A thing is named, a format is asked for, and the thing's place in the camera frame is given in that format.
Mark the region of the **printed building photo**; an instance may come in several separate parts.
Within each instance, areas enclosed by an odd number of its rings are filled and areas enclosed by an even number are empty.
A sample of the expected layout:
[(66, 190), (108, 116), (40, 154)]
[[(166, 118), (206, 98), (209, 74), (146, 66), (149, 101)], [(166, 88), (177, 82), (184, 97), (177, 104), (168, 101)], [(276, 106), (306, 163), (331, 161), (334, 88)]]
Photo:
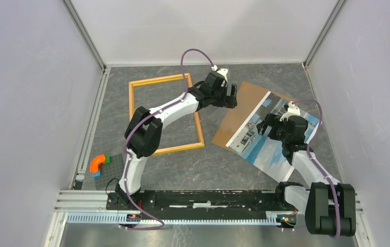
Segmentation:
[[(288, 101), (270, 94), (262, 105), (267, 107), (275, 98), (279, 102), (268, 114), (281, 116), (287, 111)], [(240, 127), (226, 146), (275, 181), (285, 182), (290, 178), (294, 167), (283, 156), (281, 142), (268, 137), (270, 127), (267, 126), (264, 134), (258, 134), (257, 124), (262, 121), (259, 115), (254, 114), (244, 126)]]

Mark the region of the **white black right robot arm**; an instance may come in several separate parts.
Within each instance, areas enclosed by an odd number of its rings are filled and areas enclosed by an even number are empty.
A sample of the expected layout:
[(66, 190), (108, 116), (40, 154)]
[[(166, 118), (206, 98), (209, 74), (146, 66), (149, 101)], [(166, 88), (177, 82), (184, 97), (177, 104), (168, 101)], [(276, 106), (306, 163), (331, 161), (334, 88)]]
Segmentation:
[(294, 206), (302, 212), (311, 234), (352, 237), (356, 233), (355, 189), (336, 180), (317, 160), (305, 141), (308, 125), (299, 115), (268, 114), (256, 126), (259, 134), (281, 142), (283, 156), (309, 186), (305, 189), (299, 183), (279, 183), (274, 204), (281, 210)]

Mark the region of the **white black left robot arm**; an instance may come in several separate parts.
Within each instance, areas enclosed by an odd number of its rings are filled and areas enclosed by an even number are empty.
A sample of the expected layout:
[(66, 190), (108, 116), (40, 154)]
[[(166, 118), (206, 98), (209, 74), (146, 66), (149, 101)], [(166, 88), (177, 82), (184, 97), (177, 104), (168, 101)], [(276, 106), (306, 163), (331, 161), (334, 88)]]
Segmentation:
[(148, 158), (158, 149), (162, 131), (176, 120), (208, 106), (235, 108), (237, 85), (229, 84), (225, 68), (209, 72), (206, 78), (189, 87), (182, 95), (159, 107), (135, 110), (125, 131), (127, 155), (122, 178), (115, 188), (118, 202), (125, 209), (138, 205), (140, 180)]

